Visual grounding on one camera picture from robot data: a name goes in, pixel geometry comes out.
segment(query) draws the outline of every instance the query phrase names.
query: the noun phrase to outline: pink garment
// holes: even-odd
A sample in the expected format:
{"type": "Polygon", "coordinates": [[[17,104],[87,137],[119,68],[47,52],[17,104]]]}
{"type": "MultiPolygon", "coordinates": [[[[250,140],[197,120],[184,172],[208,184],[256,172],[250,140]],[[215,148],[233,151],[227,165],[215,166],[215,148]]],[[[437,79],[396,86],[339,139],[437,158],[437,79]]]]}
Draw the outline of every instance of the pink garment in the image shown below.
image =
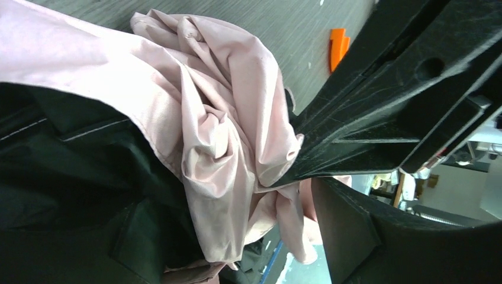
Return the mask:
{"type": "Polygon", "coordinates": [[[299,183],[271,189],[303,140],[288,122],[282,76],[269,50],[227,22],[151,10],[134,34],[23,0],[0,1],[0,81],[44,86],[128,116],[183,180],[209,262],[234,262],[278,222],[303,263],[299,183]]]}

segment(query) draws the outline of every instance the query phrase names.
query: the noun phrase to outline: orange object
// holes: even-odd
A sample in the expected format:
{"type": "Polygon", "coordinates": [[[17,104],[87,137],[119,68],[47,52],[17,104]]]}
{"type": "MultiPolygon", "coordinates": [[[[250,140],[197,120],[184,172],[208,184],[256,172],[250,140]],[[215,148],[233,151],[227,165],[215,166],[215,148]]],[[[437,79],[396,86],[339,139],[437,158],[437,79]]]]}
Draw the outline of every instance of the orange object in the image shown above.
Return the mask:
{"type": "Polygon", "coordinates": [[[331,30],[330,40],[330,70],[333,72],[349,49],[350,37],[345,36],[344,28],[334,28],[331,30]]]}

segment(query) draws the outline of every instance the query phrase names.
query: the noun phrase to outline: white wall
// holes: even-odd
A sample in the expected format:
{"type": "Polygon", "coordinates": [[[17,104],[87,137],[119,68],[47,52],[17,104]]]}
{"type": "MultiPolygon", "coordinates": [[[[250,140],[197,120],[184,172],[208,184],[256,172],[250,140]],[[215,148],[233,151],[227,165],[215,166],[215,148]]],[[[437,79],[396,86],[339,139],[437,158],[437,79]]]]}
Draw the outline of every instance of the white wall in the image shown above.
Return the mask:
{"type": "Polygon", "coordinates": [[[424,183],[422,205],[481,221],[498,220],[480,208],[486,173],[439,165],[432,174],[439,175],[438,182],[434,188],[424,183]]]}

